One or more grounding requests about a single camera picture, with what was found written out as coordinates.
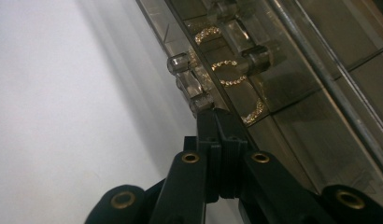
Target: black mount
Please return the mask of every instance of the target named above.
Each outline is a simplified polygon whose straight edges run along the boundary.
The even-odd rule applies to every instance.
[[[107,192],[86,223],[201,224],[206,203],[239,198],[244,223],[383,223],[383,208],[362,192],[330,186],[303,189],[268,152],[252,148],[241,122],[215,109],[197,115],[197,136],[185,137],[169,174],[144,191],[124,185]]]

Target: jewelry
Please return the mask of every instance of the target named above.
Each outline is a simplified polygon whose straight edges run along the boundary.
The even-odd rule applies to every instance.
[[[256,109],[252,111],[252,113],[248,114],[246,117],[241,117],[244,124],[249,125],[256,121],[256,119],[261,115],[263,112],[263,103],[262,100],[259,99],[256,103]]]
[[[212,63],[212,65],[211,65],[212,71],[215,71],[217,68],[219,68],[219,67],[221,67],[223,65],[237,66],[237,62],[236,61],[228,61],[228,60],[226,60],[226,61],[223,61],[223,62]],[[247,79],[246,76],[241,76],[238,79],[232,80],[232,81],[226,81],[226,80],[220,79],[220,84],[223,85],[224,87],[231,87],[233,85],[240,84],[245,79]]]
[[[197,43],[197,45],[200,45],[201,42],[203,42],[204,38],[206,38],[209,35],[215,34],[220,34],[220,29],[218,27],[211,26],[209,28],[205,28],[194,37],[195,43]]]

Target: white background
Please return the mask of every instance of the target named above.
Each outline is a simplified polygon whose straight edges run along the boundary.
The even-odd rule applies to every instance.
[[[0,223],[82,223],[108,190],[164,178],[194,135],[164,53],[125,2],[119,70],[77,2],[0,0]],[[237,213],[209,205],[207,223]]]

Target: clear plastic case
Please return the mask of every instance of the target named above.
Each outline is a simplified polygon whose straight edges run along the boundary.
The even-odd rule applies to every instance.
[[[383,1],[137,2],[193,113],[231,110],[306,188],[383,205]]]

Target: brass insert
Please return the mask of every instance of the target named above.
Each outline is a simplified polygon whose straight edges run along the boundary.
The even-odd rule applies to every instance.
[[[123,191],[113,196],[110,203],[114,208],[123,209],[135,202],[135,195],[130,191]]]
[[[200,157],[195,153],[186,153],[182,156],[182,160],[186,163],[195,163],[200,160]]]
[[[259,163],[267,163],[270,161],[270,158],[261,152],[254,153],[251,158]]]
[[[343,205],[353,209],[363,209],[365,206],[363,199],[353,193],[341,189],[336,192],[336,199]]]

